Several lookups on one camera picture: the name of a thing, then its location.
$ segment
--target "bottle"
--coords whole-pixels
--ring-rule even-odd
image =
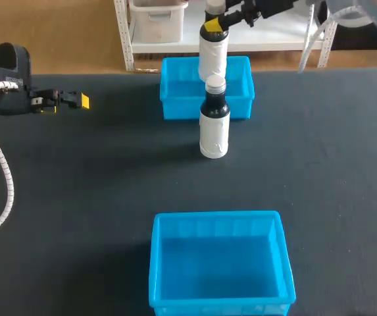
[[[207,0],[206,22],[224,15],[225,10],[225,0]],[[225,77],[228,36],[229,31],[210,32],[204,24],[200,28],[199,76],[202,81],[212,74]]]
[[[225,91],[225,78],[217,74],[207,78],[206,100],[200,110],[200,151],[211,159],[228,152],[230,109]]]

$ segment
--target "white bottle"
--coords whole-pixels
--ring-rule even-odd
[[[225,78],[213,74],[206,81],[206,100],[200,113],[200,151],[211,159],[228,152],[230,109],[225,100]]]

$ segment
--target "black mount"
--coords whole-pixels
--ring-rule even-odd
[[[26,48],[11,43],[0,44],[0,81],[15,82],[19,87],[14,93],[0,93],[0,115],[52,111],[60,103],[73,108],[82,107],[81,93],[35,89],[31,67]]]

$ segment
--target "wooden floor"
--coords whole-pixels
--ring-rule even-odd
[[[34,74],[125,73],[113,0],[0,0],[0,43],[26,47]],[[142,72],[163,56],[137,55]],[[300,52],[250,54],[254,71],[296,70]],[[314,52],[309,68],[315,68]],[[377,66],[377,51],[335,51],[328,68]]]

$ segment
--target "metal shelf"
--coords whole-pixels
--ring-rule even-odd
[[[177,43],[142,43],[137,26],[132,34],[133,53],[198,53],[199,30],[204,23],[204,1],[190,1],[185,9],[184,35]],[[297,2],[294,9],[268,19],[260,18],[254,28],[245,22],[232,26],[229,31],[229,51],[293,51],[302,50],[309,19],[309,8],[304,2]],[[317,29],[314,23],[311,31]],[[314,49],[321,49],[322,39]]]
[[[134,70],[134,53],[199,52],[199,30],[204,23],[205,0],[191,0],[185,9],[182,41],[158,44],[141,42],[134,18],[131,20],[130,27],[128,27],[126,0],[114,0],[114,3],[127,70]],[[292,10],[268,19],[259,19],[254,28],[250,28],[244,22],[232,26],[228,50],[231,52],[302,50],[308,21],[309,7],[305,4],[305,0],[300,0],[295,3]],[[311,33],[314,33],[316,29],[317,25],[313,22]],[[325,36],[321,35],[313,47],[313,49],[322,49],[319,66],[325,66],[330,54],[334,37],[334,32],[331,31],[333,30],[326,32]]]

